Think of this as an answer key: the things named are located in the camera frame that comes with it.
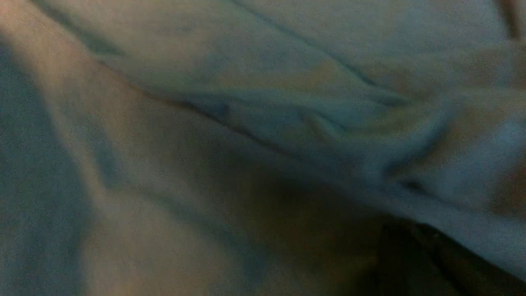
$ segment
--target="blanket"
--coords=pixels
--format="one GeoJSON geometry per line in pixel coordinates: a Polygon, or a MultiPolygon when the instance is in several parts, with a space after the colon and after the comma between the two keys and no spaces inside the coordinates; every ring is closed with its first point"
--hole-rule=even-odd
{"type": "Polygon", "coordinates": [[[526,43],[504,20],[2,1],[2,294],[376,295],[392,216],[526,280],[526,43]]]}

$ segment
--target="dark object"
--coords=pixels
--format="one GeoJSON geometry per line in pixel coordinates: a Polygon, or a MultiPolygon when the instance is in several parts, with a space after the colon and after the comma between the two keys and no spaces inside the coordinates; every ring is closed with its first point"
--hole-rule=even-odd
{"type": "Polygon", "coordinates": [[[526,296],[525,283],[429,225],[386,224],[378,255],[384,296],[526,296]]]}

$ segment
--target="fabric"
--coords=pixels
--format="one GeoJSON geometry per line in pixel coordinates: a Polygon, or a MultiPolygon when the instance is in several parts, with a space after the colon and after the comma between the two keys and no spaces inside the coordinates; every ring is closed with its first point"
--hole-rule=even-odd
{"type": "Polygon", "coordinates": [[[375,295],[391,215],[526,280],[496,6],[293,3],[1,2],[2,294],[375,295]]]}

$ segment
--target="cloth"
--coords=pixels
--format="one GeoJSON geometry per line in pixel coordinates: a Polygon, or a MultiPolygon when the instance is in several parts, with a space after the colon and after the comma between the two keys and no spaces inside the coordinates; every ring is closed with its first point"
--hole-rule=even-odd
{"type": "Polygon", "coordinates": [[[524,42],[367,3],[1,2],[2,294],[375,295],[391,215],[526,280],[524,42]]]}

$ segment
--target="wrinkled fabric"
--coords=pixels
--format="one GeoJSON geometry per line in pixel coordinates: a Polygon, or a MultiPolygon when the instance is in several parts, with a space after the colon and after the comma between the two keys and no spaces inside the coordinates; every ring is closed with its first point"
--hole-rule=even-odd
{"type": "Polygon", "coordinates": [[[1,2],[2,294],[375,295],[390,215],[526,280],[526,45],[373,3],[1,2]]]}

